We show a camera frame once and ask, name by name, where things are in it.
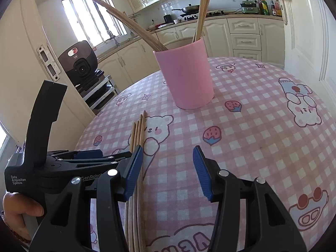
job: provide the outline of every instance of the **pink tablecloth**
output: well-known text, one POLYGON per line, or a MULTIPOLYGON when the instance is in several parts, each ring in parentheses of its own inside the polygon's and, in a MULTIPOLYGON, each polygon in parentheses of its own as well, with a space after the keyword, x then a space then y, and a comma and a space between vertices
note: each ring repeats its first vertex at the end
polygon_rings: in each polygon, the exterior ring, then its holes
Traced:
POLYGON ((159 71, 100 112, 77 149, 99 148, 106 155, 127 150, 132 123, 147 111, 143 199, 149 252, 205 251, 209 245, 217 204, 207 201, 199 185, 192 161, 196 145, 239 178, 265 178, 310 249, 336 210, 334 120, 308 86, 272 65, 209 58, 209 66, 215 96, 206 106, 176 107, 159 71))

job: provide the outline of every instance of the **pink cup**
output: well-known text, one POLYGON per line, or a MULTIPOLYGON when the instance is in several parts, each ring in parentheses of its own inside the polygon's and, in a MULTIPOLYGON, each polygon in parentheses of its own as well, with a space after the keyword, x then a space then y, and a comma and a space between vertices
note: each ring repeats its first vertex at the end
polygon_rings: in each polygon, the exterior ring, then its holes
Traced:
POLYGON ((197 109, 214 96, 204 41, 154 52, 177 107, 197 109))

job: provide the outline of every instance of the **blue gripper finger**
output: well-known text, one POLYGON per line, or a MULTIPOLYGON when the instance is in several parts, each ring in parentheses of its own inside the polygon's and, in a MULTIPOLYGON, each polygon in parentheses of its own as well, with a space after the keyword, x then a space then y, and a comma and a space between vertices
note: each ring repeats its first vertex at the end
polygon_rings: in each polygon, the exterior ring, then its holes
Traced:
POLYGON ((206 168, 206 158, 200 146, 196 146, 193 150, 193 161, 203 194, 206 196, 206 198, 208 198, 209 201, 211 201, 214 196, 211 189, 211 177, 208 169, 206 168))
POLYGON ((142 166, 142 160, 143 160, 143 150, 142 147, 138 147, 136 152, 133 153, 131 157, 134 161, 131 165, 127 177, 125 179, 125 191, 124 191, 124 197, 128 201, 128 199, 133 195, 135 185, 138 180, 138 176, 140 173, 140 169, 142 166))

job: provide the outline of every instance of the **metal screw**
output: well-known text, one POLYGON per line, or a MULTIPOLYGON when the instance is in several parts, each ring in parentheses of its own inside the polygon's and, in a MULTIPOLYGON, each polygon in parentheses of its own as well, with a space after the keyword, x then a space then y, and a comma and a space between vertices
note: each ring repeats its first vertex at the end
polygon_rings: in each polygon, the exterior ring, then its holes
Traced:
POLYGON ((218 174, 219 174, 220 176, 224 176, 224 177, 229 176, 229 172, 228 172, 227 170, 220 170, 220 171, 218 172, 218 174))
POLYGON ((258 178, 257 178, 257 182, 258 182, 259 184, 264 184, 264 183, 266 183, 265 179, 264 179, 264 178, 261 178, 261 177, 258 177, 258 178))
POLYGON ((118 171, 116 169, 111 169, 107 172, 109 176, 115 176, 118 174, 118 171))
POLYGON ((71 183, 74 185, 77 185, 81 181, 81 178, 79 177, 74 177, 71 179, 71 183))

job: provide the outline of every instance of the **frying pan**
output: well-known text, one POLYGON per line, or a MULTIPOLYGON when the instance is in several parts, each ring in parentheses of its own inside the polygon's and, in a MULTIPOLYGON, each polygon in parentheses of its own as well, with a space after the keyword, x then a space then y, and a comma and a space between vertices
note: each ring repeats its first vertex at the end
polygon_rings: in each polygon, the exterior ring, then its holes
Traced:
POLYGON ((199 11, 199 5, 191 5, 189 4, 188 7, 182 8, 182 9, 172 9, 172 10, 181 10, 184 13, 192 13, 195 11, 199 11))

